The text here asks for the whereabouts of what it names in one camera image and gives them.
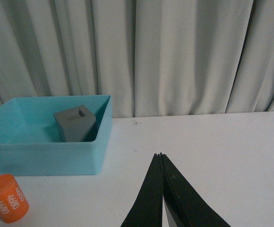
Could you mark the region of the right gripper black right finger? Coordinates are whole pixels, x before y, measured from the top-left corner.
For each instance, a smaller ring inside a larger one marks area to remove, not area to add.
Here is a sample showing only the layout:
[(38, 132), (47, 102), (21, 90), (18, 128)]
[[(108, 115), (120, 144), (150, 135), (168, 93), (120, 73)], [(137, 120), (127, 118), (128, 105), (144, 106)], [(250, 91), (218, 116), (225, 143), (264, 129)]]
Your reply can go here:
[(228, 227), (163, 154), (163, 197), (170, 227)]

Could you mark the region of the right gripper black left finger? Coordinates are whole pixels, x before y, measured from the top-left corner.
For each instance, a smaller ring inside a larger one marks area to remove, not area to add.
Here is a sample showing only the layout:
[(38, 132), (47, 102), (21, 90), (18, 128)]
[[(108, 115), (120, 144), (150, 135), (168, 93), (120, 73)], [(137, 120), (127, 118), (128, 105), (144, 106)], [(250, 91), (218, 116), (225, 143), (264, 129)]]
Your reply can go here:
[(163, 171), (154, 154), (137, 198), (123, 227), (161, 227), (163, 223)]

